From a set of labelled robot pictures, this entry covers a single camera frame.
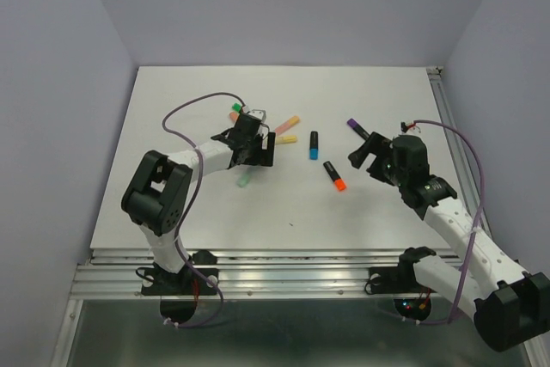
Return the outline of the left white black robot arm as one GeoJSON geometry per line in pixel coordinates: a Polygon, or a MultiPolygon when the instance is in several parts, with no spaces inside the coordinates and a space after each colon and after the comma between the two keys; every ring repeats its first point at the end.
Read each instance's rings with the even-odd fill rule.
{"type": "Polygon", "coordinates": [[[144,233],[161,281],[171,292],[181,293],[191,283],[184,267],[189,255],[176,229],[186,215],[189,187],[208,174],[236,166],[271,167],[276,133],[262,129],[266,113],[241,113],[228,130],[214,135],[196,148],[164,155],[148,151],[139,163],[121,200],[122,210],[144,233]]]}

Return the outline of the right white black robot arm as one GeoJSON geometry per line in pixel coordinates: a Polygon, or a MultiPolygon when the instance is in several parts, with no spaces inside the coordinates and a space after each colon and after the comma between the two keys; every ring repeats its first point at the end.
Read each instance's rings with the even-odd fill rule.
{"type": "Polygon", "coordinates": [[[549,279],[511,259],[468,213],[455,189],[431,173],[428,150],[417,136],[389,139],[372,132],[348,159],[355,169],[368,156],[371,178],[396,187],[406,206],[460,258],[454,268],[428,247],[407,248],[396,266],[370,268],[371,294],[423,288],[447,299],[473,321],[482,340],[503,352],[549,330],[549,279]]]}

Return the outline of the orange cap clear highlighter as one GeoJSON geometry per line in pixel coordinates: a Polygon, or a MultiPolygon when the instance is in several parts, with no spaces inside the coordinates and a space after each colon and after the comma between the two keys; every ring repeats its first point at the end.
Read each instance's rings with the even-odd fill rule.
{"type": "Polygon", "coordinates": [[[231,113],[229,114],[229,119],[230,119],[233,123],[235,123],[235,122],[237,121],[238,117],[239,117],[239,113],[231,112],[231,113]]]}

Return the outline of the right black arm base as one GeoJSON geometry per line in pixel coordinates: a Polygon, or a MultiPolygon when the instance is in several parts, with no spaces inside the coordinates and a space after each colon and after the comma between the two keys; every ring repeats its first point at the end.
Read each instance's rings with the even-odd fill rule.
{"type": "Polygon", "coordinates": [[[408,248],[399,256],[396,266],[372,266],[364,285],[367,295],[413,294],[413,298],[395,298],[394,307],[406,320],[425,321],[431,313],[431,289],[421,285],[413,265],[426,257],[436,256],[428,247],[408,248]]]}

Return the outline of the orange black highlighter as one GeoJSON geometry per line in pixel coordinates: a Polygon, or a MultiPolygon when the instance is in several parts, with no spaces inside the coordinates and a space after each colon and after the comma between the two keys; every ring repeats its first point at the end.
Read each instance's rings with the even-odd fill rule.
{"type": "Polygon", "coordinates": [[[328,176],[330,177],[331,181],[335,185],[335,187],[338,189],[339,192],[344,191],[347,186],[345,182],[340,177],[338,171],[333,166],[333,164],[330,161],[326,161],[323,163],[323,167],[326,170],[328,176]]]}

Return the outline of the mint green clear highlighter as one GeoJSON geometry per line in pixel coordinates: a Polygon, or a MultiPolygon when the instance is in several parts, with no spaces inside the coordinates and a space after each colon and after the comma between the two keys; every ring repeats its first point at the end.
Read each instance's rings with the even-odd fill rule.
{"type": "Polygon", "coordinates": [[[246,169],[242,174],[241,176],[238,178],[237,182],[236,182],[236,185],[239,187],[239,188],[244,188],[248,185],[248,183],[250,182],[251,180],[251,177],[252,177],[252,170],[250,168],[246,169]]]}

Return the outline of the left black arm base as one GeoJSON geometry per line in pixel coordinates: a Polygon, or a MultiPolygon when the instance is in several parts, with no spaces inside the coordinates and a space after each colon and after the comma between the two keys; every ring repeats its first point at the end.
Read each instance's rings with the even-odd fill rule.
{"type": "MultiPolygon", "coordinates": [[[[219,275],[217,261],[218,258],[207,250],[199,250],[190,259],[193,266],[211,280],[218,278],[219,275]]],[[[153,263],[149,267],[140,266],[135,273],[142,281],[141,294],[143,296],[202,297],[217,294],[210,284],[194,274],[188,266],[184,266],[179,273],[174,274],[166,272],[153,263]]]]}

